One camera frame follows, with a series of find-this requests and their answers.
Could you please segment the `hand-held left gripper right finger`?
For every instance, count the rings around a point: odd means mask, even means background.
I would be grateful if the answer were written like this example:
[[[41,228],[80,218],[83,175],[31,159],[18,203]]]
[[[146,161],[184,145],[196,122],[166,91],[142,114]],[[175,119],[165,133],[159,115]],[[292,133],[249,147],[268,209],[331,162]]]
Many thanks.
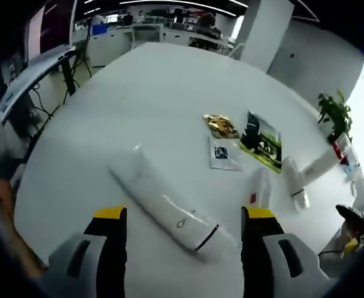
[[[330,279],[317,254],[269,209],[241,208],[244,297],[321,297]]]

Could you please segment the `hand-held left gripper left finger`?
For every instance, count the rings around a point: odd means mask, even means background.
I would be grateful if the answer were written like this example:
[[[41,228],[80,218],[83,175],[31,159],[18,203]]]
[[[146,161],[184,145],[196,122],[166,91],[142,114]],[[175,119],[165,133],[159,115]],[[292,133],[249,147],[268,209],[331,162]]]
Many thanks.
[[[98,210],[83,233],[49,256],[51,297],[125,297],[127,208]]]

